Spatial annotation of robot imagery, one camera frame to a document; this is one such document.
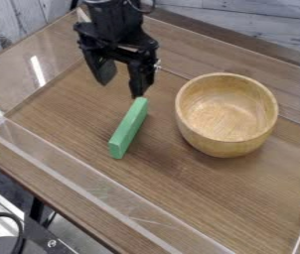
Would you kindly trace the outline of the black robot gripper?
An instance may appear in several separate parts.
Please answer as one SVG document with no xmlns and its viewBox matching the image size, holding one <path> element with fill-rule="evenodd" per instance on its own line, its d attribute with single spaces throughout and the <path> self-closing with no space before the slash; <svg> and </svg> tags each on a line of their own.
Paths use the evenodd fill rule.
<svg viewBox="0 0 300 254">
<path fill-rule="evenodd" d="M 94 80 L 107 85 L 116 75 L 115 62 L 127 64 L 131 97 L 140 97 L 153 83 L 157 42 L 143 31 L 143 18 L 156 0 L 82 0 L 89 23 L 76 22 L 77 44 Z"/>
</svg>

